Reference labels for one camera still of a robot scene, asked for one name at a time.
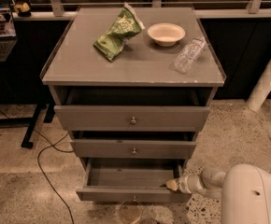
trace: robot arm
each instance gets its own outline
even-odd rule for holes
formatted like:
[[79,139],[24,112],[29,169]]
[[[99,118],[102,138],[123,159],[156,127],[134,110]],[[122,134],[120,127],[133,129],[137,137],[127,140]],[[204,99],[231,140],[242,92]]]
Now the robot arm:
[[271,224],[271,174],[238,164],[226,174],[206,168],[200,175],[169,180],[167,187],[221,199],[221,224]]

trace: speckled floor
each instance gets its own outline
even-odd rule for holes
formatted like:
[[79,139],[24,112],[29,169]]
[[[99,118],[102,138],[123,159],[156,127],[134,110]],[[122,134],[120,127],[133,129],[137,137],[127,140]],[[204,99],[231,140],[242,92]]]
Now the speckled floor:
[[[0,109],[11,118],[33,112],[33,107],[26,105],[0,105]],[[57,118],[43,123],[44,113],[41,112],[36,130],[55,143],[66,131]],[[25,127],[0,129],[0,224],[72,223],[68,208],[53,192],[37,163],[39,153],[49,143],[33,133],[33,149],[21,148],[25,131]],[[68,141],[66,137],[57,147],[69,151]],[[74,223],[123,223],[120,203],[78,199],[75,188],[81,186],[84,173],[73,153],[49,147],[39,161],[70,208]],[[243,100],[214,101],[186,172],[199,173],[206,166],[227,171],[238,163],[253,164],[271,173],[271,100],[265,101],[257,112],[249,110]],[[221,203],[197,194],[186,203],[142,203],[141,207],[140,224],[220,223]]]

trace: drawer front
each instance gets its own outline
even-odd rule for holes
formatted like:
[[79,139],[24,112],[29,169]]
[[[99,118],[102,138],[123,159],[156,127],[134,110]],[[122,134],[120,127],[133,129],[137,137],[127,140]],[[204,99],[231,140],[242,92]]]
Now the drawer front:
[[189,159],[195,143],[150,140],[75,140],[71,143],[78,157],[130,159]]
[[165,186],[181,175],[182,164],[176,160],[89,159],[77,194],[82,201],[184,203],[187,194]]
[[199,132],[209,107],[58,105],[55,112],[69,131]]

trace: green snack bag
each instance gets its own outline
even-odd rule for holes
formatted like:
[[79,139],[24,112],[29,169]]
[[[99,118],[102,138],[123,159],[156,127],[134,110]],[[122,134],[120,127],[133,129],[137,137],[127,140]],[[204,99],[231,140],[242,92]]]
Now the green snack bag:
[[93,45],[112,62],[114,57],[123,50],[127,40],[140,34],[144,28],[134,9],[125,3],[109,31],[101,35]]

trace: water bottle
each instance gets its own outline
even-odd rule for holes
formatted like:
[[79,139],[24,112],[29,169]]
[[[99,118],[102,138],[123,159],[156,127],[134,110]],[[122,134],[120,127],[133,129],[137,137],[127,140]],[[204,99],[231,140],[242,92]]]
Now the water bottle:
[[196,37],[186,44],[173,61],[173,69],[186,74],[201,55],[205,44],[206,40],[203,36]]

